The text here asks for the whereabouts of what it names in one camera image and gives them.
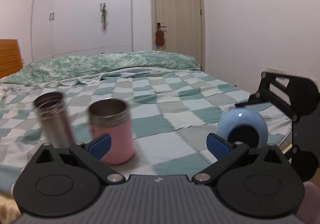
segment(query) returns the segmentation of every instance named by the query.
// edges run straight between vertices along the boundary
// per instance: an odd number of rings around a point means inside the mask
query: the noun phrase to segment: hanging ornament
[[[105,32],[107,30],[107,11],[106,11],[106,4],[103,4],[103,8],[101,11],[101,23],[102,23],[102,30]]]
[[[159,29],[158,31],[156,31],[156,46],[157,46],[157,48],[163,47],[164,43],[165,43],[164,31]]]

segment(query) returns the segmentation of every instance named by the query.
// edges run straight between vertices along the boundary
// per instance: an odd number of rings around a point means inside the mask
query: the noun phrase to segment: bed frame
[[[17,40],[0,40],[0,79],[22,69]]]

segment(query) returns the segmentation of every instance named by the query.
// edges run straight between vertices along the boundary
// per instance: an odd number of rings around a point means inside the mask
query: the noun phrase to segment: blue gripper pad
[[[86,144],[84,149],[100,160],[111,149],[111,136],[105,133]]]
[[[216,134],[209,134],[207,136],[207,149],[215,158],[220,160],[222,157],[227,155],[233,149],[233,144],[224,140]]]

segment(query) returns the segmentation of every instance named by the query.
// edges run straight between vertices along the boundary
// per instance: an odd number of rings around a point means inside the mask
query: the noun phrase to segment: pink thermos cup
[[[129,106],[126,102],[108,98],[97,101],[88,109],[93,138],[104,133],[111,136],[111,149],[100,160],[108,164],[121,164],[134,154]]]

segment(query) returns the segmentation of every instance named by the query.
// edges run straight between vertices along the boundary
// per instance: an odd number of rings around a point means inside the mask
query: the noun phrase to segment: door handle
[[[161,26],[161,23],[157,23],[158,31],[160,30],[161,27],[167,28],[166,26]]]

